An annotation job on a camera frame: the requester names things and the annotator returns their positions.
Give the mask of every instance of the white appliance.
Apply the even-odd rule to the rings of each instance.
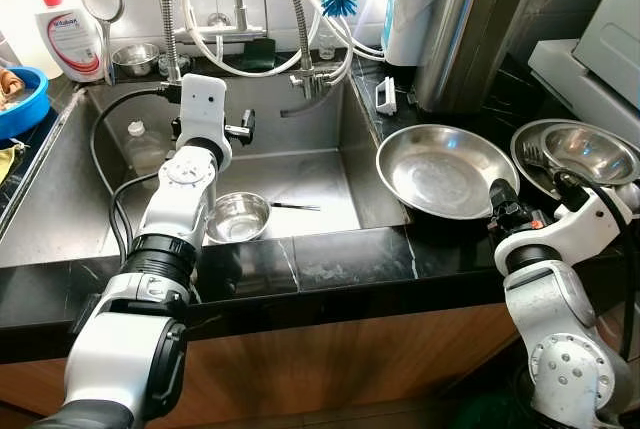
[[[640,146],[640,0],[602,0],[580,40],[538,42],[529,66],[581,120]]]

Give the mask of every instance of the fork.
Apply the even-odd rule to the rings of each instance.
[[[528,166],[544,169],[553,176],[552,168],[540,148],[532,142],[522,144],[522,160]]]

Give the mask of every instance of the blue bowl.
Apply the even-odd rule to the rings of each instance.
[[[7,68],[22,79],[33,94],[7,111],[0,112],[0,140],[15,137],[38,124],[49,112],[47,87],[49,80],[35,67]]]

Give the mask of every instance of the metal hose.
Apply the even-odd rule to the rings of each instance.
[[[164,26],[164,41],[167,46],[168,80],[170,83],[176,83],[180,80],[180,69],[178,68],[176,36],[173,33],[173,0],[160,0],[160,9]]]
[[[309,39],[307,38],[307,24],[304,19],[304,10],[302,8],[302,0],[292,0],[293,8],[296,12],[296,20],[298,21],[298,36],[300,37],[300,66],[302,69],[311,69],[313,63],[311,61],[311,52],[309,52]]]

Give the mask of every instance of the white plastic bottle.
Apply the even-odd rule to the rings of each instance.
[[[133,121],[127,127],[129,140],[124,145],[124,153],[129,166],[137,176],[145,176],[156,172],[165,161],[167,150],[162,137],[147,131],[142,121]],[[144,181],[142,185],[148,189],[158,186],[157,180]]]
[[[325,61],[330,61],[336,55],[336,38],[324,22],[318,30],[318,55]]]
[[[62,0],[43,1],[47,9],[36,13],[36,24],[60,69],[78,82],[102,79],[100,37],[93,18],[79,2],[64,5]]]
[[[62,71],[49,55],[33,17],[33,0],[0,0],[0,57],[11,65],[37,67],[55,79]]]

